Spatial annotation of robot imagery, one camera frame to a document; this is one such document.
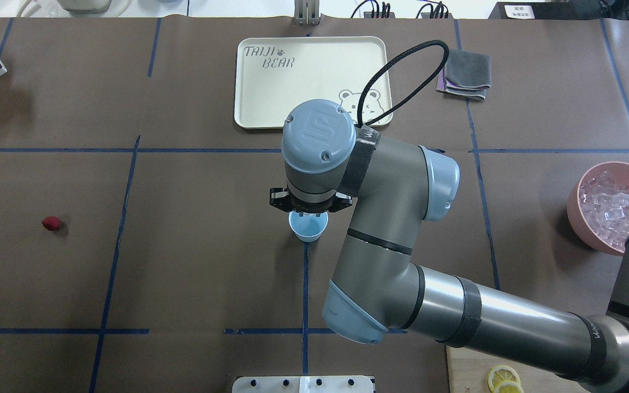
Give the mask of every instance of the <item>bear drawing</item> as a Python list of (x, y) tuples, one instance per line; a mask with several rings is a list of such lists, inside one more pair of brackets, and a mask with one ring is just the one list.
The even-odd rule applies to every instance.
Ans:
[[(351, 90), (342, 90), (339, 93), (339, 99), (341, 100), (341, 107), (349, 112), (352, 119), (356, 120), (360, 93), (354, 93)], [(375, 89), (370, 89), (364, 101), (363, 120), (367, 121), (378, 117), (382, 112), (384, 112), (384, 110), (382, 109), (382, 105), (380, 105), (380, 92)]]

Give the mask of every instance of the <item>lemon slice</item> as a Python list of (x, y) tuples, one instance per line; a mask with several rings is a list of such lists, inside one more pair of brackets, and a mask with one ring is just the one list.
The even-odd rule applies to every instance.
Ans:
[(489, 371), (487, 375), (487, 385), (489, 385), (489, 391), (494, 392), (496, 388), (504, 382), (515, 382), (519, 387), (521, 386), (521, 378), (516, 370), (505, 365), (500, 364)]
[(512, 380), (507, 380), (497, 385), (494, 393), (524, 393), (524, 388)]

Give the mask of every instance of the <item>wooden board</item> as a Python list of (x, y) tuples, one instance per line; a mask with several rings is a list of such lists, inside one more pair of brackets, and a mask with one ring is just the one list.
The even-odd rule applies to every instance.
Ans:
[(564, 380), (548, 371), (465, 348), (446, 349), (451, 393), (488, 393), (487, 373), (499, 364), (507, 364), (516, 370), (525, 393), (587, 392), (576, 382)]

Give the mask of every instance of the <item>pink bowl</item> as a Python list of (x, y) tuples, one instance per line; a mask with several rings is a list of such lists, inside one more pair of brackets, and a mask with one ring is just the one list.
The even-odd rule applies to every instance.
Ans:
[(591, 246), (591, 248), (596, 251), (605, 252), (606, 254), (622, 255), (622, 252), (618, 249), (613, 248), (610, 244), (605, 243), (596, 236), (596, 232), (594, 232), (594, 230), (589, 227), (589, 224), (586, 223), (584, 214), (581, 211), (579, 188), (581, 187), (582, 182), (589, 181), (605, 171), (609, 171), (617, 182), (629, 187), (629, 164), (627, 164), (627, 162), (610, 161), (593, 166), (589, 169), (589, 171), (585, 172), (584, 176), (579, 179), (577, 185), (574, 186), (574, 189), (572, 189), (572, 193), (569, 194), (569, 200), (567, 201), (567, 217), (569, 218), (569, 223), (571, 224), (572, 229), (574, 229), (574, 232), (577, 233), (577, 236), (579, 236), (584, 243)]

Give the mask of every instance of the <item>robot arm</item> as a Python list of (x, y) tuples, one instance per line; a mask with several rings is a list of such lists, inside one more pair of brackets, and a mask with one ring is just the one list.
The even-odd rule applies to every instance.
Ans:
[[(629, 391), (629, 313), (584, 318), (412, 264), (421, 222), (444, 217), (455, 198), (454, 160), (357, 128), (328, 100), (290, 113), (282, 153), (288, 187), (271, 190), (278, 209), (337, 211), (358, 198), (323, 311), (336, 333), (379, 343), (388, 328), (409, 329), (591, 391)], [(622, 265), (612, 304), (629, 311), (629, 247)]]

